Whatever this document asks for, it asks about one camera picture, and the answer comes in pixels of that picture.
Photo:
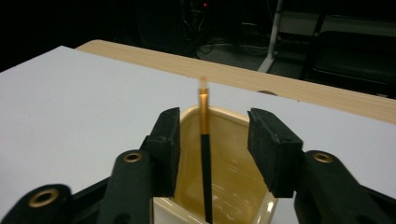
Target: brass screw hole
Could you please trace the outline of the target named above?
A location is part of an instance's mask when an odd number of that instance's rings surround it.
[[[320,161],[320,162],[324,162],[324,163],[332,162],[331,156],[324,154],[324,153],[320,153],[320,152],[314,154],[314,159],[317,161]]]
[[[42,207],[55,201],[59,196],[57,189],[44,189],[29,200],[29,206],[33,208]]]
[[[124,156],[124,161],[126,162],[136,162],[142,159],[142,154],[137,152],[132,152]]]

